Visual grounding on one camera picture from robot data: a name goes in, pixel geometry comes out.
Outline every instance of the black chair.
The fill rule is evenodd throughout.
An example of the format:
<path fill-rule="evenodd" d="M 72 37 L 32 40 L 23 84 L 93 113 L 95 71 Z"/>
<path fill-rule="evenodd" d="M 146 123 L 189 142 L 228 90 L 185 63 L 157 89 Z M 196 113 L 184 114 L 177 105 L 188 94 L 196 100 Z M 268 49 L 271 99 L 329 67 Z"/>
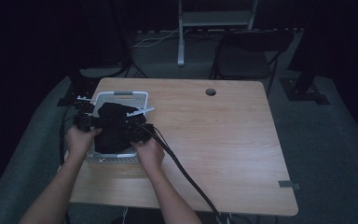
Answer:
<path fill-rule="evenodd" d="M 286 30 L 227 33 L 216 48 L 209 78 L 256 80 L 270 77 L 267 88 L 269 96 L 278 58 L 287 50 L 293 38 L 293 33 Z M 268 60 L 265 52 L 275 54 Z"/>

